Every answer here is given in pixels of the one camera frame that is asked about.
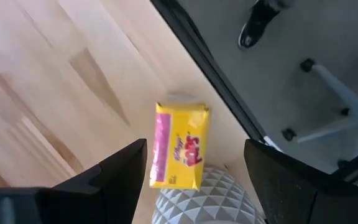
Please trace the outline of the black aluminium table frame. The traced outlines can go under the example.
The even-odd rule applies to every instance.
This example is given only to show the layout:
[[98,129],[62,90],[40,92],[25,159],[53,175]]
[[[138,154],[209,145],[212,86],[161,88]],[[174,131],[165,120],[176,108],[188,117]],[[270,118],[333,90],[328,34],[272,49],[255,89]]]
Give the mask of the black aluminium table frame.
[[158,13],[163,17],[249,137],[281,151],[267,136],[244,100],[219,68],[196,24],[180,3],[177,0],[150,0],[150,2],[158,10]]

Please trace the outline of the yellow Corn Pops cereal box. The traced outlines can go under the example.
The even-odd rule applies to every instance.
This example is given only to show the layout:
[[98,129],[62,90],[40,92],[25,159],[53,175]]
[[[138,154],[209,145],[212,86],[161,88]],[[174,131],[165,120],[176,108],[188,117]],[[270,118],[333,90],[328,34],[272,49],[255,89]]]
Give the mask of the yellow Corn Pops cereal box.
[[202,103],[155,105],[155,137],[149,186],[201,188],[210,109]]

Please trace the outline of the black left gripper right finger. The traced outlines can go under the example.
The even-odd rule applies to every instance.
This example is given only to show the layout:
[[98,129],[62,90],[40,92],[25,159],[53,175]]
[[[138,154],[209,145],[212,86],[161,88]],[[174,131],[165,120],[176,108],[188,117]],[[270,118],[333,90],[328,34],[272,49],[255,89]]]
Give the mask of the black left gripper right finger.
[[327,174],[248,139],[244,159],[268,224],[358,224],[358,156]]

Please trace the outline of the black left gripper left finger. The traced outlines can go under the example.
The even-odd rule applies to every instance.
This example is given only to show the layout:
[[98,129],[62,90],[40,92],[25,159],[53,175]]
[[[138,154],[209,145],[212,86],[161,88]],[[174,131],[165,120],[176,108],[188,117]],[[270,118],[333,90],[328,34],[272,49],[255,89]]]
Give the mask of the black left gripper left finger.
[[131,224],[146,162],[138,139],[54,187],[0,188],[0,224]]

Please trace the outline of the person's shoe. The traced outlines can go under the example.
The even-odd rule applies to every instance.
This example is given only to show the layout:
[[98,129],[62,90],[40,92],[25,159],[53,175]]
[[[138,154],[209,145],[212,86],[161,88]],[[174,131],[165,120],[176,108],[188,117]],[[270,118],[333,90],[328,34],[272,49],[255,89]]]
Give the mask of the person's shoe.
[[281,11],[292,7],[296,0],[256,0],[250,16],[241,29],[238,46],[241,49],[253,47],[263,36],[268,24]]

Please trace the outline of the white faceted plant pot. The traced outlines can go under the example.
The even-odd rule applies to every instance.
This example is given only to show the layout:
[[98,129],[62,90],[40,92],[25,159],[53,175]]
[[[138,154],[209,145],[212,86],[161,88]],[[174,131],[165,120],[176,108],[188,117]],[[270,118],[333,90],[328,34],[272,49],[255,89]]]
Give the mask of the white faceted plant pot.
[[199,190],[162,189],[152,224],[267,224],[244,188],[225,170],[206,166]]

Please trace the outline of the white office chair base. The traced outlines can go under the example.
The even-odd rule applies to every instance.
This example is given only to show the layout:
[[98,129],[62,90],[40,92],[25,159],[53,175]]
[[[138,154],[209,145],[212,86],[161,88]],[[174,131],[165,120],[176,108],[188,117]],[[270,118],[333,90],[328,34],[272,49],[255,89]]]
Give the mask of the white office chair base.
[[327,124],[315,131],[301,136],[297,135],[293,129],[286,128],[282,130],[282,136],[288,142],[295,139],[296,142],[301,143],[358,127],[358,95],[354,93],[348,86],[339,81],[326,67],[316,63],[316,61],[312,58],[303,60],[300,63],[300,68],[306,73],[317,73],[323,79],[323,81],[337,94],[337,96],[340,97],[343,102],[345,102],[347,106],[340,111],[340,114],[344,117],[344,119]]

